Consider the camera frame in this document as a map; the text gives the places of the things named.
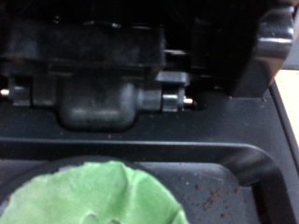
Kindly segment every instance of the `black plastic part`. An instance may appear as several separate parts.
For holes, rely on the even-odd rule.
[[[232,95],[262,97],[292,47],[293,7],[270,9],[260,20],[251,59],[236,80]]]
[[[161,84],[134,84],[124,74],[81,68],[72,77],[37,76],[33,106],[56,110],[62,125],[72,131],[123,131],[138,112],[155,113],[162,106]]]
[[[141,115],[124,133],[72,133],[49,111],[1,104],[0,157],[55,160],[99,154],[128,161],[217,163],[241,186],[260,183],[270,223],[297,223],[299,178],[293,155],[298,152],[290,149],[270,92],[264,100],[219,92],[202,97],[205,110]]]
[[[31,86],[30,79],[11,78],[8,81],[9,96],[8,99],[13,105],[29,106],[31,104]]]
[[[72,130],[113,130],[129,128],[136,117],[137,90],[131,83],[109,77],[72,77],[64,83],[59,117]]]
[[[155,78],[156,81],[172,86],[188,86],[190,84],[190,79],[188,73],[171,71],[162,71]]]
[[[195,20],[193,34],[192,34],[192,61],[191,68],[194,69],[205,69],[206,68],[206,55],[207,55],[207,44],[209,36],[208,29],[210,23]]]
[[[1,57],[9,59],[81,65],[164,66],[162,29],[113,29],[14,21],[7,41],[1,45],[5,46]]]

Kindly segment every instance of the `metal pin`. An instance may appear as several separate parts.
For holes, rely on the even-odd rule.
[[[171,55],[189,55],[187,51],[181,49],[165,49],[164,52]]]
[[[184,99],[184,104],[185,105],[192,105],[193,104],[193,99],[191,99],[191,98],[185,98]]]
[[[8,97],[9,96],[9,90],[8,89],[2,89],[0,90],[0,94],[2,97]]]

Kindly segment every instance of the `black plastic surface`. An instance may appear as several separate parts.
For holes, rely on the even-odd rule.
[[[142,115],[124,133],[71,133],[49,111],[1,104],[0,156],[54,160],[99,154],[128,161],[216,163],[241,186],[254,187],[262,199],[256,204],[263,223],[298,223],[298,152],[290,149],[270,92],[263,99],[216,92],[201,98],[205,110]]]
[[[42,161],[3,161],[0,181],[13,179],[0,185],[1,202],[16,188],[33,176],[57,172],[58,168],[80,165],[85,161],[109,161],[103,157],[78,157],[43,164]],[[191,223],[258,223],[252,190],[240,188],[234,175],[224,167],[212,163],[138,162],[127,166],[156,174],[182,203]]]
[[[43,63],[160,67],[164,65],[163,42],[162,29],[101,29],[14,21],[7,42],[1,43],[5,50],[0,57]]]

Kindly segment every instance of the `drip tray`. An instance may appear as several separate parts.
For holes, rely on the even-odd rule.
[[[0,161],[0,186],[43,161]],[[136,162],[161,177],[185,200],[194,223],[259,223],[251,187],[215,163]]]

